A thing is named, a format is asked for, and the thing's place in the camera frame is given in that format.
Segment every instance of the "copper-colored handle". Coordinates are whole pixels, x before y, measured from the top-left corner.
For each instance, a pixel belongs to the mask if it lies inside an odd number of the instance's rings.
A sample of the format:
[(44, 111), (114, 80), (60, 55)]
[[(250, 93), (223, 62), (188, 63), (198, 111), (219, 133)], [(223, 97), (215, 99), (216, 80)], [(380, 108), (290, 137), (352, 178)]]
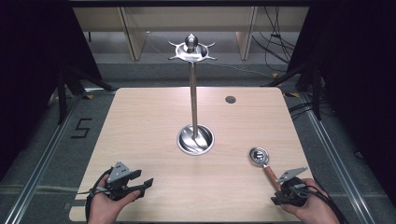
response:
[(280, 190), (280, 184), (276, 182), (277, 178), (269, 165), (264, 165), (264, 172), (270, 179), (272, 185), (276, 190)]

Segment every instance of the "ladle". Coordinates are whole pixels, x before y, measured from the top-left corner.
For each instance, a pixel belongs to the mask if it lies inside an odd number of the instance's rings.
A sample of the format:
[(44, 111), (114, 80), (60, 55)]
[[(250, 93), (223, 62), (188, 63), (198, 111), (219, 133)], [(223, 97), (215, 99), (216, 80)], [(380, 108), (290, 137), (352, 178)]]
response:
[(265, 174), (270, 179), (274, 188), (276, 190), (280, 190), (280, 184), (276, 182), (276, 175), (274, 174), (271, 167), (267, 164), (270, 160), (270, 155), (268, 152), (262, 147), (254, 147), (250, 150), (249, 157), (254, 163), (262, 165)]

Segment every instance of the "metal base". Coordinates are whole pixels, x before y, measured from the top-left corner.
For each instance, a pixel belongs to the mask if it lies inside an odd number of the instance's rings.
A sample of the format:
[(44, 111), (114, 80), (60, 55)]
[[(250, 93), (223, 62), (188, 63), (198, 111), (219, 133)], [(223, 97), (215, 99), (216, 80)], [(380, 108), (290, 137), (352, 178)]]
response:
[(185, 153), (192, 156), (203, 155), (215, 144), (215, 135), (206, 126), (198, 124), (198, 134), (193, 137), (192, 125), (180, 130), (177, 135), (177, 145)]

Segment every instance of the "wooden desk panel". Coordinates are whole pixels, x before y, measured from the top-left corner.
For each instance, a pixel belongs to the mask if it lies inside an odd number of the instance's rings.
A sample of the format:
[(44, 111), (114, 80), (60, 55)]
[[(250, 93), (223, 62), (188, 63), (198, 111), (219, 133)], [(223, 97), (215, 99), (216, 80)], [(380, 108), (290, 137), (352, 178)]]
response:
[[(274, 188), (248, 158), (252, 147), (266, 148), (278, 176), (308, 165), (280, 90), (199, 87), (197, 93), (198, 122), (215, 134), (209, 152), (190, 156), (177, 147), (177, 133), (191, 123), (189, 88), (120, 89), (79, 191), (122, 161), (143, 171), (129, 186), (152, 177), (154, 182), (143, 199), (123, 209), (118, 221), (296, 220), (273, 205)], [(225, 102), (230, 95), (236, 103)], [(309, 176), (309, 171), (299, 175)], [(74, 206), (70, 218), (85, 220), (84, 207)]]

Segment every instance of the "floor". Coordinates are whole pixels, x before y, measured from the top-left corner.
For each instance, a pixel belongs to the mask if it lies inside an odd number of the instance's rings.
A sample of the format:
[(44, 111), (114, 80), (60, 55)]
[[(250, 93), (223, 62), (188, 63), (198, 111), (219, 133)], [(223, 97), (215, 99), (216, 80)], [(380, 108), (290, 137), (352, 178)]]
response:
[[(287, 64), (283, 61), (289, 56), (279, 45), (270, 43), (268, 48), (283, 60), (265, 53), (252, 41), (248, 60), (242, 61), (233, 33), (194, 34), (205, 45), (216, 42), (209, 54), (218, 58), (200, 64), (199, 86), (265, 86), (275, 76), (285, 74)], [(92, 33), (89, 44), (104, 82), (112, 86), (188, 86), (188, 66), (180, 60), (168, 60), (175, 55), (175, 48), (168, 41), (178, 44), (187, 35), (148, 33), (141, 58), (136, 62), (131, 61), (121, 33)], [(267, 47), (262, 35), (270, 38), (270, 33), (254, 34)], [(292, 44), (298, 34), (285, 33), (282, 37)], [(311, 100), (310, 91), (295, 90), (298, 77), (279, 86), (289, 108)], [(70, 206), (114, 97), (114, 92), (102, 91), (89, 82), (84, 82), (84, 87), (88, 93), (83, 97), (69, 94), (69, 114), (60, 125), (56, 98), (49, 102), (30, 144), (0, 183), (0, 221), (12, 223), (8, 218), (14, 218), (14, 223), (72, 223), (68, 219)], [(349, 223), (395, 223), (395, 208), (364, 159), (354, 155), (356, 148), (336, 112), (323, 101), (322, 121), (317, 121), (308, 109), (301, 106), (290, 115), (312, 173)], [(78, 127), (89, 130), (86, 137), (81, 136)]]

